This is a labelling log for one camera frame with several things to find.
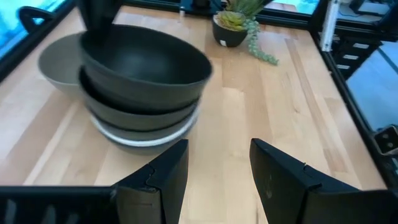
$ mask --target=string of pearls plant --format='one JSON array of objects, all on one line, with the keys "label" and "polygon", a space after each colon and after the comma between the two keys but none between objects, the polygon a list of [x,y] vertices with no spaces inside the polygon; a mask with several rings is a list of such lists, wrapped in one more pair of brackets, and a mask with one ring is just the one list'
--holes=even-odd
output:
[{"label": "string of pearls plant", "polygon": [[257,43],[258,33],[260,32],[260,25],[256,18],[246,19],[243,22],[243,27],[248,31],[248,49],[250,54],[256,58],[270,63],[271,65],[278,65],[278,60],[269,54],[264,53]]},{"label": "string of pearls plant", "polygon": [[256,21],[256,15],[261,12],[272,0],[227,0],[225,11],[218,13],[221,25],[227,29],[248,32],[249,53],[256,58],[277,65],[278,60],[269,54],[264,53],[258,41],[260,25]]}]

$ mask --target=stacked bowls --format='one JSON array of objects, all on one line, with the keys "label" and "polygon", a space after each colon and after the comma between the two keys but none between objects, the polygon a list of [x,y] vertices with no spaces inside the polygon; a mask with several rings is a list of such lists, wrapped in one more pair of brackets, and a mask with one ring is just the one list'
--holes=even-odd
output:
[{"label": "stacked bowls", "polygon": [[140,149],[184,138],[197,120],[211,76],[205,55],[144,27],[112,25],[106,34],[89,30],[79,37],[77,86],[103,135]]}]

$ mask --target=trailing plant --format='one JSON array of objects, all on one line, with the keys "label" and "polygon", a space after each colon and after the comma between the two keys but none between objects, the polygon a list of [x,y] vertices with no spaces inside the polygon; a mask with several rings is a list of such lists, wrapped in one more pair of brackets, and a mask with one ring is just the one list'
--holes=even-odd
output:
[{"label": "trailing plant", "polygon": [[[226,12],[235,12],[237,14],[226,14],[231,17],[233,16],[239,16],[240,20],[244,19],[243,24],[237,25],[236,27],[239,27],[240,31],[241,27],[244,28],[244,30],[247,30],[248,32],[248,49],[249,53],[255,56],[256,58],[263,60],[265,62],[269,62],[272,65],[277,65],[278,60],[269,54],[264,53],[260,46],[257,43],[258,40],[258,33],[260,32],[260,26],[259,23],[256,21],[256,15],[262,11],[264,6],[268,3],[270,3],[272,0],[227,0],[227,7],[225,8],[226,11],[222,11],[218,13],[218,16],[220,18],[220,14],[225,14]],[[226,26],[223,22],[222,19],[220,19],[220,25],[230,29],[228,25]]]}]

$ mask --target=wooden table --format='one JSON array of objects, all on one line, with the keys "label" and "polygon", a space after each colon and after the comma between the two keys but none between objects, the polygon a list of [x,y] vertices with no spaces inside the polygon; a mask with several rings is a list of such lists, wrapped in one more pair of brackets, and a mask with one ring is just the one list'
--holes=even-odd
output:
[{"label": "wooden table", "polygon": [[[184,39],[214,66],[188,137],[180,223],[266,222],[249,165],[251,138],[355,187],[385,187],[307,31],[262,26],[260,45],[280,60],[275,67],[248,55],[245,45],[219,46],[209,20],[178,17],[125,7],[117,22]],[[1,83],[0,184],[110,185],[156,156],[119,150],[93,127],[80,101],[41,76],[40,52],[80,30],[74,10]]]}]

